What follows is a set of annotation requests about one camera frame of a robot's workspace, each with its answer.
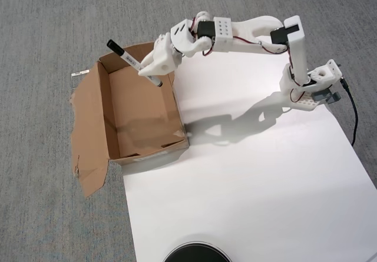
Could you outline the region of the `white fixed gripper jaw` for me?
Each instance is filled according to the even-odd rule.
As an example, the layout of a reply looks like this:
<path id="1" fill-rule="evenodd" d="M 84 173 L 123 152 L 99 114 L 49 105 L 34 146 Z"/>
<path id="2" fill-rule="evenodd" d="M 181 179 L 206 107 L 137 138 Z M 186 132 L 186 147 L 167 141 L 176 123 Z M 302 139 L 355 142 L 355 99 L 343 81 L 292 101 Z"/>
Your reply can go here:
<path id="1" fill-rule="evenodd" d="M 138 75 L 142 77 L 156 76 L 158 75 L 158 70 L 153 62 L 150 64 L 141 64 L 141 68 L 138 72 Z"/>

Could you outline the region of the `white pivoting gripper jaw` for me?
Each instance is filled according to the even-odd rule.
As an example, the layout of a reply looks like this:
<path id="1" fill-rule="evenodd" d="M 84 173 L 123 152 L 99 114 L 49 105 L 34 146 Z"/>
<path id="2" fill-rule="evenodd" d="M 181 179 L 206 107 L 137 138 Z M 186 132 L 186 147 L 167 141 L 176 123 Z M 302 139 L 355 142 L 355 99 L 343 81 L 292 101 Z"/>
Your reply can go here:
<path id="1" fill-rule="evenodd" d="M 161 34 L 154 43 L 153 50 L 142 60 L 142 66 L 155 66 L 166 68 L 171 60 L 171 37 L 170 34 Z"/>

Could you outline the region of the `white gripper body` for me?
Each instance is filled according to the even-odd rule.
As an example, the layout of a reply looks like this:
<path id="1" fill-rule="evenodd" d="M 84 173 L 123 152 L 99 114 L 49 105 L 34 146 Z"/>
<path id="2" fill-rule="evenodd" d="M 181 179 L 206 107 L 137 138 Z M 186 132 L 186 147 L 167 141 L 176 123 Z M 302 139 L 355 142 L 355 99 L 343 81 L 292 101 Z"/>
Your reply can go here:
<path id="1" fill-rule="evenodd" d="M 156 68 L 158 75 L 173 72 L 182 62 L 182 54 L 171 43 L 159 43 L 156 47 Z"/>

